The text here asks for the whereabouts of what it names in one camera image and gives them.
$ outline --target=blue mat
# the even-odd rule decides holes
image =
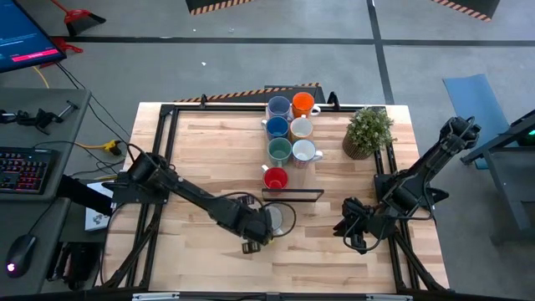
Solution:
[[[475,116],[476,124],[481,127],[479,141],[473,150],[509,129],[486,75],[443,80],[457,115],[462,118]],[[485,159],[476,160],[476,167],[488,168]]]

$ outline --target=wooden table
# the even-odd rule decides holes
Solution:
[[[140,103],[137,112],[131,142],[147,151],[152,149],[160,106]],[[408,107],[390,105],[386,109],[395,121],[392,134],[398,139],[394,143],[398,168],[408,168],[419,158]],[[172,160],[179,175],[214,195],[249,191],[260,196],[260,165],[264,164],[266,145],[261,119],[258,112],[181,112]],[[341,237],[333,237],[332,228],[342,219],[344,198],[356,196],[365,203],[376,203],[374,158],[353,161],[344,154],[341,143],[348,113],[322,113],[312,121],[313,139],[324,159],[310,168],[325,193],[315,203],[292,203],[298,213],[295,229],[261,252],[244,255],[241,238],[173,195],[163,211],[150,290],[395,292],[386,240],[374,251],[360,255],[343,245]],[[386,159],[383,164],[388,171]],[[139,205],[127,205],[114,217],[104,260],[106,279],[132,248],[139,210]],[[415,253],[438,283],[447,287],[434,222],[411,222],[410,235]],[[370,235],[366,239],[369,245],[375,242]],[[409,285],[405,256],[400,260]]]

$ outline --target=keyboard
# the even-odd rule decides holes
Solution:
[[[56,150],[1,147],[0,193],[43,194]]]

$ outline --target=black and orange striped tape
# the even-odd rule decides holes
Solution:
[[[319,84],[319,83],[310,83],[310,84],[298,84],[297,86],[301,86],[301,87],[321,87],[321,84]],[[208,101],[217,102],[217,101],[226,101],[227,99],[234,99],[236,97],[244,97],[244,96],[251,96],[251,95],[258,95],[258,94],[280,92],[280,91],[289,91],[289,90],[293,90],[293,88],[286,87],[286,88],[256,89],[256,90],[249,90],[249,91],[236,92],[236,93],[212,95],[212,96],[207,96],[206,98],[208,99]],[[201,101],[201,97],[175,100],[175,102],[200,102],[200,101]]]
[[[460,1],[449,1],[449,0],[431,0],[431,1],[442,4],[447,8],[455,9],[456,11],[460,13],[465,13],[479,20],[482,20],[485,22],[491,21],[491,16],[487,16],[485,13],[478,12],[476,9],[469,8],[468,5],[465,6],[462,3],[459,3]]]
[[[206,6],[203,6],[203,7],[200,7],[200,8],[192,9],[190,11],[190,14],[192,16],[195,16],[195,15],[198,15],[198,14],[201,14],[201,13],[209,13],[209,12],[213,12],[213,11],[216,11],[216,10],[219,10],[219,9],[229,8],[229,7],[233,7],[233,6],[239,5],[239,4],[249,3],[249,2],[252,2],[252,1],[254,1],[254,0],[219,1],[219,3],[214,3],[214,4],[206,5]]]

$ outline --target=gray floor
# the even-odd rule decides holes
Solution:
[[[62,13],[49,2],[21,1],[52,35],[65,35]],[[109,21],[87,36],[199,38],[372,38],[365,0],[256,0],[192,17],[183,0],[64,0]],[[535,39],[535,2],[502,0],[490,23],[429,0],[375,0],[382,38]],[[383,104],[374,46],[301,44],[79,43],[83,54],[64,66],[130,129],[141,101],[171,101],[259,89],[265,84],[319,82],[342,103]],[[455,114],[442,79],[486,74],[509,121],[532,110],[535,48],[385,47],[395,103],[409,105],[420,153]],[[56,68],[43,70],[54,88],[70,82]],[[43,87],[31,69],[0,74],[0,86]],[[79,141],[114,137],[87,114]],[[115,158],[99,154],[103,159]],[[94,169],[75,151],[67,172]],[[462,293],[535,299],[535,247],[491,245],[489,234],[510,225],[510,215],[487,171],[455,159],[434,180],[451,197],[437,206],[438,232],[451,287]]]

